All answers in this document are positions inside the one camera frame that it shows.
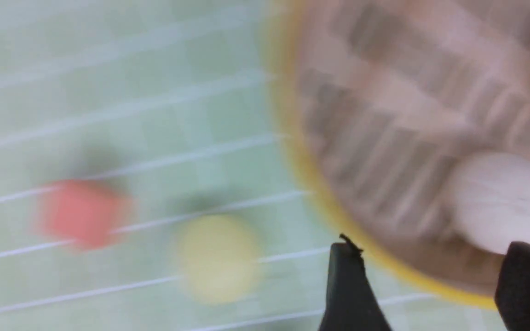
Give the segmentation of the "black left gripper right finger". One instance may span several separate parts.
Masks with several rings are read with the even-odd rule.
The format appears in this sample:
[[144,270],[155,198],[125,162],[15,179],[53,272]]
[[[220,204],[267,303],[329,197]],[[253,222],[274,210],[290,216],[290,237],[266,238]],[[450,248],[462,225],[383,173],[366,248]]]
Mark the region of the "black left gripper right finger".
[[530,331],[530,244],[509,246],[494,301],[508,331]]

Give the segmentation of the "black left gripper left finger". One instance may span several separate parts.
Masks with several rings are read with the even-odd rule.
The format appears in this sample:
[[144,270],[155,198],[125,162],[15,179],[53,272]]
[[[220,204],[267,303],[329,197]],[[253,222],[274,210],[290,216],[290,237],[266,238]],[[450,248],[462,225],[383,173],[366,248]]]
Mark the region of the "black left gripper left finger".
[[366,274],[360,249],[347,235],[330,247],[320,331],[390,331]]

